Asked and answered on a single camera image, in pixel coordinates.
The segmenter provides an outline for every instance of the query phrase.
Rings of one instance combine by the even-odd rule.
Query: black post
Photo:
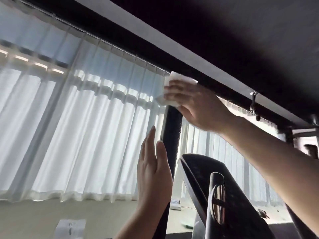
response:
[[[285,136],[286,136],[286,143],[294,147],[292,130],[287,129],[285,131]],[[303,223],[303,221],[292,211],[292,209],[290,209],[290,207],[287,204],[286,206],[291,216],[291,219],[293,220],[293,223],[295,224],[295,227],[297,228],[300,238],[301,239],[317,238],[317,236],[313,233],[313,231],[310,230],[309,227],[305,225],[305,223]]]
[[[161,140],[163,141],[165,145],[165,148],[167,151],[168,164],[171,169],[172,176],[174,178],[178,144],[179,144],[179,138],[181,134],[181,122],[182,122],[183,116],[176,108],[172,106],[168,106],[166,108],[165,113],[166,113],[165,114],[166,118],[163,125],[164,128],[163,128]],[[153,239],[165,239],[168,214],[169,214],[169,204],[167,205],[159,221],[159,224],[157,225],[157,229],[154,233]]]

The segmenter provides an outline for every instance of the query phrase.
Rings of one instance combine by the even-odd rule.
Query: paper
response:
[[[60,220],[53,239],[83,239],[86,220]]]
[[[194,80],[194,79],[192,79],[190,77],[178,74],[178,73],[173,72],[173,71],[171,72],[170,76],[166,76],[165,77],[162,95],[156,97],[155,100],[161,106],[171,105],[171,106],[174,106],[174,107],[178,107],[179,105],[176,102],[167,101],[167,100],[164,99],[164,94],[166,93],[166,91],[164,90],[164,86],[168,86],[170,80],[183,80],[183,81],[191,83],[191,84],[197,84],[197,80]]]

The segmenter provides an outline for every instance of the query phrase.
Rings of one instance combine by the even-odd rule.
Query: person's right hand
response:
[[[164,89],[164,98],[177,102],[186,120],[205,131],[222,133],[236,117],[211,90],[199,84],[171,80]]]

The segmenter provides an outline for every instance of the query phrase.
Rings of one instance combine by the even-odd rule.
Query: sheer curtain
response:
[[[135,199],[162,69],[0,0],[0,199]]]
[[[235,115],[245,117],[264,131],[277,136],[277,128],[271,122],[264,119],[257,122],[245,109],[223,99],[221,101]],[[186,119],[182,123],[178,157],[185,153],[201,154],[223,162],[253,205],[284,205],[261,174],[234,147],[219,135],[192,126]],[[174,185],[175,196],[176,191],[180,191],[182,198],[188,197],[185,185],[181,185],[181,190],[178,190],[179,186]]]

